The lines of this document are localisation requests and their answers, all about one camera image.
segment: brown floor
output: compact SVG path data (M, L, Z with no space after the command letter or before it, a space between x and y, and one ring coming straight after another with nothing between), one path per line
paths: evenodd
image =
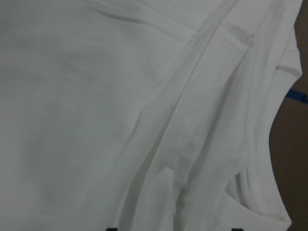
M308 0L303 0L295 33L303 75L292 89L308 94ZM288 231L308 231L308 104L284 99L269 143L276 182L293 222Z

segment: white t-shirt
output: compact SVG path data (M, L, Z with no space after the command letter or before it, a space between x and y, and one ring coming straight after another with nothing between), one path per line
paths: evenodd
M286 231L269 131L301 0L5 0L0 230Z

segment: white cloth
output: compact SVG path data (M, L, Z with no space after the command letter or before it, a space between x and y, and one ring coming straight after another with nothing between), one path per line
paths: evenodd
M0 230L286 231L269 131L301 0L4 0Z

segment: white garment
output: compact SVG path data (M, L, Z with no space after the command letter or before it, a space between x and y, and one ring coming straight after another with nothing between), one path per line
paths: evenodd
M286 231L269 131L301 0L4 0L0 230Z

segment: blue tape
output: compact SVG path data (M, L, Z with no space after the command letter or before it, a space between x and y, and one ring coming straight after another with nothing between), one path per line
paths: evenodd
M296 90L290 89L289 92L286 94L286 98L308 104L307 95Z

